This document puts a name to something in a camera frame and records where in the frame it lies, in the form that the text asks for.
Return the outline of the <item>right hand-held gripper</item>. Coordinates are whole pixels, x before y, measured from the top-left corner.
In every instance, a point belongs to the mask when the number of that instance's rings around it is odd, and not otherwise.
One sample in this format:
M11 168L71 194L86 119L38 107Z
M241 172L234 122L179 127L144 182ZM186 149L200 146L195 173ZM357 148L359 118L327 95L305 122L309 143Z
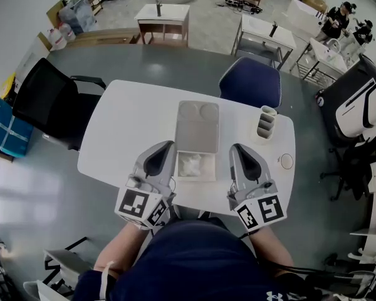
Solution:
M248 233L287 218L268 163L252 148L235 143L229 150L232 185L229 208Z

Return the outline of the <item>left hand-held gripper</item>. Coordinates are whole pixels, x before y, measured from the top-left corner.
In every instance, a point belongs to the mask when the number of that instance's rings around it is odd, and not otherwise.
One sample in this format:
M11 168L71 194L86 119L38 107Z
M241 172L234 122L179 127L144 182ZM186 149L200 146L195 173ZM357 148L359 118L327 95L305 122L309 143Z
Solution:
M174 175L177 149L174 141L153 145L141 153L119 189L114 213L143 230L158 230L170 219L175 197L170 181Z

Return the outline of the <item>beige desktop drawer organizer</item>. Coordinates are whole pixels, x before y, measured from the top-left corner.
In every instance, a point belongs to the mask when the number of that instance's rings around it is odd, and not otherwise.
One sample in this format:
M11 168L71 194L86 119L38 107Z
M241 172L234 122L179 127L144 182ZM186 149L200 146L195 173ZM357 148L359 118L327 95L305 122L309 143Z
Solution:
M179 103L175 128L177 159L175 173L180 181L216 180L216 155L219 150L219 106L212 102L183 100ZM199 177L179 176L179 155L201 154Z

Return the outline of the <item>person's right forearm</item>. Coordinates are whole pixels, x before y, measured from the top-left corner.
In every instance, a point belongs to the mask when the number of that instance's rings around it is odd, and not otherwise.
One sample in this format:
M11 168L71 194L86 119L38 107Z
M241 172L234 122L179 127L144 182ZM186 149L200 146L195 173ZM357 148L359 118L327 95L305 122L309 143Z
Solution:
M257 257L283 266L294 266L290 253L269 226L250 234L249 240Z

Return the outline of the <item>person's left forearm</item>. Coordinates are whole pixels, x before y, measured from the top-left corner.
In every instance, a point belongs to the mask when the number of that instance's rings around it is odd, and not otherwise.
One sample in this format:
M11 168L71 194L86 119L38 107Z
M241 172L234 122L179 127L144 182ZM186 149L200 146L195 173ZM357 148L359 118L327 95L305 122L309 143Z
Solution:
M149 230L142 230L132 223L127 223L101 251L93 269L103 272L106 266L111 263L108 268L109 274L118 278L135 263L148 234Z

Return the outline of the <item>white compartment desk organizer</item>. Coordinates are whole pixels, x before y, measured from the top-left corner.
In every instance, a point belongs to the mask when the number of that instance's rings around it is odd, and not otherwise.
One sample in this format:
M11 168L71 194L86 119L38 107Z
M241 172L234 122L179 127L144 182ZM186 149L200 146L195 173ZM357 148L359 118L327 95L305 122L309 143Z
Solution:
M250 132L250 139L255 144L269 142L274 133L277 111L269 106L262 106L260 114L255 118Z

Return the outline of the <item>black and white office chair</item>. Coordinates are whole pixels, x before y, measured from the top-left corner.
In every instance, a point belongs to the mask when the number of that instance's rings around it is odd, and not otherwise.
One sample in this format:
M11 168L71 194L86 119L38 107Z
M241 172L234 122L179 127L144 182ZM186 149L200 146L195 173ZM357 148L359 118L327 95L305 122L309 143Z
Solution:
M376 162L376 65L364 54L337 81L316 95L337 169L322 179L339 178L336 201L343 190L355 199L369 196L370 164Z

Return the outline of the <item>black mesh office chair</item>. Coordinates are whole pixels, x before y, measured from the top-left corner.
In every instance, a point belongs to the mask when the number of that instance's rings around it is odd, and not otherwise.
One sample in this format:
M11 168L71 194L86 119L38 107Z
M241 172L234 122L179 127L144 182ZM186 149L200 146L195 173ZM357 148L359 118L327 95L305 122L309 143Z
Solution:
M13 115L42 131L45 139L79 151L100 96L80 93L77 82L107 88L101 78L68 77L41 58L21 84Z

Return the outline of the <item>white basin table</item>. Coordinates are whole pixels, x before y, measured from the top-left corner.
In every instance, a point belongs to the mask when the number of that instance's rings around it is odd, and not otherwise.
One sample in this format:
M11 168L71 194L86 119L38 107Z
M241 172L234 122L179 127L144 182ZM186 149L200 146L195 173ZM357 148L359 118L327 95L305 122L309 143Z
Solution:
M300 56L290 68L290 73L298 70L302 80L321 83L322 78L333 81L340 78L346 71L347 65L341 54L310 38Z

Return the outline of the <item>teal wrapped package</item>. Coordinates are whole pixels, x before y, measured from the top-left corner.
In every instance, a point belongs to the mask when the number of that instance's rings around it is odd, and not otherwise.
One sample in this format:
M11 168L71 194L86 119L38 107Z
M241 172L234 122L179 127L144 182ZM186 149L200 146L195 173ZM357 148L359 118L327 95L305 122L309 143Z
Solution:
M13 115L13 109L0 98L0 150L13 157L24 157L33 126Z

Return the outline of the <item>clear water jugs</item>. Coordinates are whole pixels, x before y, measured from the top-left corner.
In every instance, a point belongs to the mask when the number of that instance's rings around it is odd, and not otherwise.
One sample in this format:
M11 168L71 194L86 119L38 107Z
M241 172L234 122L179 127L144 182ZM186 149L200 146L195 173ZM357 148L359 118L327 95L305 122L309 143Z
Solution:
M60 23L59 28L49 30L48 40L53 50L61 50L67 46L69 41L74 41L76 35L71 26L66 23Z

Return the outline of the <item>yellow bin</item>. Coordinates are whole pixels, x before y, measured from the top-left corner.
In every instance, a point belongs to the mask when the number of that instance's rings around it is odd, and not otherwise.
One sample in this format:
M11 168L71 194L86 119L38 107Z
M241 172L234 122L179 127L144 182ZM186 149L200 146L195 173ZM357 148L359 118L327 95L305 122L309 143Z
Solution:
M2 90L1 90L1 93L0 93L0 98L1 99L5 99L9 95L10 91L13 89L13 86L15 84L15 80L16 80L16 73L13 72L4 81L4 83L1 86L2 87Z

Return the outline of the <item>plastic wrapped bundle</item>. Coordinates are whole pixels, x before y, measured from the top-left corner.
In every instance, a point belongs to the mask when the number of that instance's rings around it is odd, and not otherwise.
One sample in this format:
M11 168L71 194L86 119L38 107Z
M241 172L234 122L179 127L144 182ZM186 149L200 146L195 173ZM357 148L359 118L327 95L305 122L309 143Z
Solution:
M88 0L72 0L59 12L60 20L68 24L76 35L99 30Z

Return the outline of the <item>grey chair with black frame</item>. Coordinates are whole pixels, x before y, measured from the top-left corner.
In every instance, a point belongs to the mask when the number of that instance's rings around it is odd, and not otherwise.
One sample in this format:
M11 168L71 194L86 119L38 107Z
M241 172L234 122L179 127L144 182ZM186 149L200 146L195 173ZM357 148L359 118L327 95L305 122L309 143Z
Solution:
M42 280L24 282L24 291L33 301L71 301L79 276L91 269L74 248L88 241L84 236L66 248L44 250L44 269L49 272Z

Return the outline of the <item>white metal-frame sink table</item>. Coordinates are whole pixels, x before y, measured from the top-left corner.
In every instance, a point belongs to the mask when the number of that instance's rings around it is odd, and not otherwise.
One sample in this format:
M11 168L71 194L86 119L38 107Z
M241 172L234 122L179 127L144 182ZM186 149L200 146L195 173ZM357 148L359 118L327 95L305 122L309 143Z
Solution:
M241 16L231 50L236 57L247 56L273 67L282 69L296 49L291 31L278 26L274 36L269 37L273 23L246 14Z

